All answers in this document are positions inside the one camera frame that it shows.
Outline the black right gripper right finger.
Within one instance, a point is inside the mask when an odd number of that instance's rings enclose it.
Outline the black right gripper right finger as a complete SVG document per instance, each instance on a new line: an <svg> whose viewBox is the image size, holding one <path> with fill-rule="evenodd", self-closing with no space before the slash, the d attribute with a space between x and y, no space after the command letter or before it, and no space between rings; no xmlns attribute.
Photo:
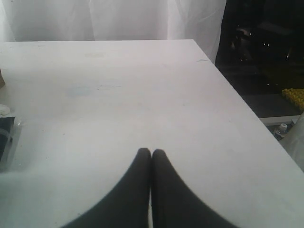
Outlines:
<svg viewBox="0 0 304 228"><path fill-rule="evenodd" d="M155 228L235 227L191 191L160 149L152 154L151 195Z"/></svg>

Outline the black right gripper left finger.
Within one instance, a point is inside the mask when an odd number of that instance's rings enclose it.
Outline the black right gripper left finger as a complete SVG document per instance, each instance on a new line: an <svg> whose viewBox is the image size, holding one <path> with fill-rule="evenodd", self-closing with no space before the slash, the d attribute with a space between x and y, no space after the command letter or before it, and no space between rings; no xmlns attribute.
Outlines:
<svg viewBox="0 0 304 228"><path fill-rule="evenodd" d="M66 228L147 228L151 152L140 148L124 176L95 206Z"/></svg>

